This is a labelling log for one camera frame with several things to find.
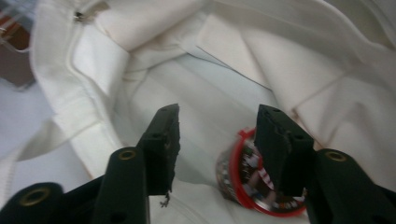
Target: zipper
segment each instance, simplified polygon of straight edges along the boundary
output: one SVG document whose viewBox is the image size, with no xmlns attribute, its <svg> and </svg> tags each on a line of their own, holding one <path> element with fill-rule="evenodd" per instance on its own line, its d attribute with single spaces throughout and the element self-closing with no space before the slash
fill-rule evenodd
<svg viewBox="0 0 396 224">
<path fill-rule="evenodd" d="M 86 9 L 76 11 L 74 15 L 74 21 L 79 23 L 87 23 L 93 21 L 99 12 L 110 9 L 110 6 L 106 2 L 98 2 Z"/>
</svg>

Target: white fabric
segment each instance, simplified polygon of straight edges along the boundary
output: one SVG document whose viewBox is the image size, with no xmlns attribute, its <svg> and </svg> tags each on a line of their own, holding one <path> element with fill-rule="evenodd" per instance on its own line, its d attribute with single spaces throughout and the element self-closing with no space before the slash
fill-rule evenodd
<svg viewBox="0 0 396 224">
<path fill-rule="evenodd" d="M 28 141 L 39 130 L 41 123 L 53 116 L 36 83 L 26 91 L 16 91 L 10 87 L 9 83 L 0 80 L 0 158 L 20 143 Z"/>
<path fill-rule="evenodd" d="M 42 156 L 18 161 L 12 183 L 9 184 L 8 196 L 11 197 L 33 184 L 45 182 L 57 183 L 62 186 L 64 192 L 67 192 L 87 183 L 90 179 L 73 148 L 64 143 Z"/>
<path fill-rule="evenodd" d="M 392 0 L 326 0 L 337 7 L 368 39 L 385 46 L 396 44 L 396 2 Z"/>
<path fill-rule="evenodd" d="M 396 190 L 396 56 L 391 26 L 370 35 L 385 27 L 378 16 L 363 30 L 319 0 L 122 0 L 94 23 L 73 22 L 88 2 L 38 4 L 32 65 L 56 114 L 50 127 L 94 177 L 112 151 L 136 143 L 158 108 L 180 103 L 175 199 L 169 212 L 152 208 L 153 223 L 306 223 L 248 211 L 216 190 L 216 158 L 254 125 L 258 104 L 277 104 L 318 145 L 349 153 L 376 184 Z M 0 178 L 12 177 L 28 147 L 0 161 Z M 0 193 L 4 203 L 5 186 Z"/>
</svg>

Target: black plastic part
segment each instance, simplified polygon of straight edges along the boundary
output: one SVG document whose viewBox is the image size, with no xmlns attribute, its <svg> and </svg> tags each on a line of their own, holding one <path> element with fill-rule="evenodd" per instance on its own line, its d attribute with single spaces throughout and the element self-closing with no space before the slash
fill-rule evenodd
<svg viewBox="0 0 396 224">
<path fill-rule="evenodd" d="M 50 223 L 63 195 L 55 183 L 34 184 L 15 194 L 0 212 L 0 223 Z"/>
<path fill-rule="evenodd" d="M 148 196 L 166 195 L 169 199 L 179 137 L 178 105 L 163 107 L 137 147 L 112 154 L 103 176 L 65 194 L 54 183 L 23 189 L 2 208 L 0 223 L 149 223 Z M 30 205 L 21 205 L 21 199 Z"/>
<path fill-rule="evenodd" d="M 317 184 L 307 186 L 311 223 L 396 223 L 396 208 L 347 154 L 322 149 L 314 170 Z"/>
<path fill-rule="evenodd" d="M 114 152 L 107 166 L 92 223 L 149 223 L 145 158 L 138 147 Z"/>
<path fill-rule="evenodd" d="M 158 110 L 143 134 L 138 147 L 145 153 L 148 194 L 165 195 L 172 190 L 180 133 L 178 105 L 168 105 Z"/>
<path fill-rule="evenodd" d="M 255 145 L 275 190 L 301 196 L 315 155 L 312 137 L 281 110 L 260 105 Z"/>
<path fill-rule="evenodd" d="M 389 189 L 384 189 L 380 186 L 378 186 L 382 193 L 388 198 L 388 200 L 393 204 L 393 207 L 396 207 L 396 193 L 389 190 Z"/>
</svg>

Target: white canvas bag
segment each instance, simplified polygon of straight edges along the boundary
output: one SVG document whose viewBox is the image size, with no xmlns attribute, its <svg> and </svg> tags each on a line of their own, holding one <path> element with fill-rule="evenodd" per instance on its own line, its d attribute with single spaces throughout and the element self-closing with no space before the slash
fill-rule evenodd
<svg viewBox="0 0 396 224">
<path fill-rule="evenodd" d="M 366 14 L 319 0 L 112 0 L 109 8 L 41 0 L 31 62 L 56 115 L 0 161 L 1 178 L 65 141 L 91 177 L 102 175 L 108 156 L 134 146 L 157 109 L 179 103 L 174 193 L 169 208 L 151 206 L 153 223 L 306 223 L 248 211 L 216 189 L 217 156 L 267 104 L 298 121 L 317 148 L 345 151 L 396 190 L 395 33 L 357 2 Z M 371 25 L 361 29 L 359 16 Z M 4 204 L 6 184 L 0 193 Z"/>
</svg>

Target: red ring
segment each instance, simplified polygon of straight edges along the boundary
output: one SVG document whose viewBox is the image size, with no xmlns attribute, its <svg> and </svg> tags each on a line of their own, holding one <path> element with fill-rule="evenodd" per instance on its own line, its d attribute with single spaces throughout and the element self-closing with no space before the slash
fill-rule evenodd
<svg viewBox="0 0 396 224">
<path fill-rule="evenodd" d="M 241 136 L 241 139 L 235 145 L 233 152 L 230 157 L 230 177 L 231 182 L 233 183 L 234 192 L 236 195 L 236 199 L 242 206 L 246 208 L 254 208 L 259 212 L 263 212 L 265 214 L 274 216 L 274 217 L 295 217 L 300 215 L 303 211 L 305 211 L 305 206 L 289 212 L 289 213 L 276 213 L 272 211 L 268 211 L 260 207 L 258 204 L 254 203 L 254 201 L 245 193 L 245 190 L 242 188 L 242 182 L 238 173 L 238 164 L 242 154 L 242 150 L 245 144 L 245 141 L 251 137 L 256 132 L 256 129 L 251 129 L 249 131 L 241 130 L 238 134 Z"/>
</svg>

